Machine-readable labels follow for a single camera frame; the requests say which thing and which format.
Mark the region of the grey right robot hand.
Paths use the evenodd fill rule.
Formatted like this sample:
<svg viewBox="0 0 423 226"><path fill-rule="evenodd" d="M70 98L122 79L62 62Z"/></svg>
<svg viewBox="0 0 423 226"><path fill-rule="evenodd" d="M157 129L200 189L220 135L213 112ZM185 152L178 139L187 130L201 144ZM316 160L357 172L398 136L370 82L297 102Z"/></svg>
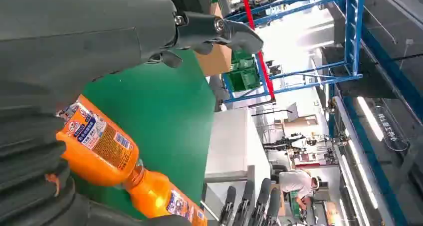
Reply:
<svg viewBox="0 0 423 226"><path fill-rule="evenodd" d="M230 186L218 217L219 226L280 226L279 210L282 192L273 188L269 178L263 179L256 203L253 203L254 183L248 180L241 201L235 209L236 189Z"/></svg>

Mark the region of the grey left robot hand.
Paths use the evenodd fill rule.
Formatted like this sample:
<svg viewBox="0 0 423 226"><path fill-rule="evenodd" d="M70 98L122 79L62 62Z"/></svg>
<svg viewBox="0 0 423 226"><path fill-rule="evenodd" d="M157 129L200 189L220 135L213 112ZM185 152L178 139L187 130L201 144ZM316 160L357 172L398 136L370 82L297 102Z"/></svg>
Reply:
<svg viewBox="0 0 423 226"><path fill-rule="evenodd" d="M0 108L54 112L104 75L143 63L174 68L173 49L208 54L214 44L263 47L249 26L171 0L0 0Z"/></svg>

